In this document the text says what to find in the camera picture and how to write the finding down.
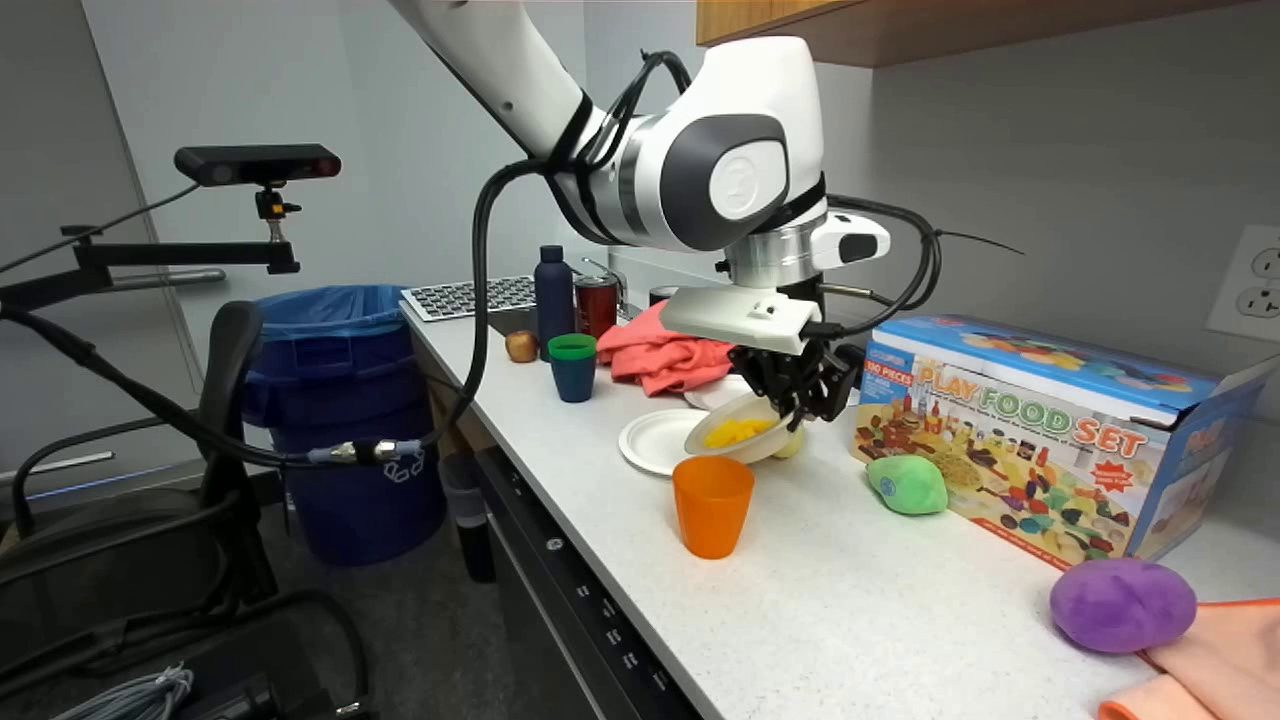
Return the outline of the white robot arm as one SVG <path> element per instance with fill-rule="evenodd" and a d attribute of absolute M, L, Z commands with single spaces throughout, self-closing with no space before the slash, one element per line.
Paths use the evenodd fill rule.
<path fill-rule="evenodd" d="M 749 37 L 673 57 L 675 101 L 639 112 L 644 77 L 600 106 L 525 0 L 388 0 L 482 106 L 528 150 L 566 221 L 614 248 L 720 251 L 724 287 L 679 287 L 662 325 L 724 339 L 732 367 L 783 420 L 846 411 L 858 367 L 802 283 L 887 251 L 887 226 L 826 186 L 816 64 L 802 37 Z"/>

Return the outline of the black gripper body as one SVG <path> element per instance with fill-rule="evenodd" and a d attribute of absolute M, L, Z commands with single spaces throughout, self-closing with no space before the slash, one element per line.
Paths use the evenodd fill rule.
<path fill-rule="evenodd" d="M 776 415 L 798 428 L 802 420 L 837 420 L 864 377 L 859 345 L 811 345 L 802 355 L 766 347 L 732 347 L 732 370 L 766 396 Z"/>

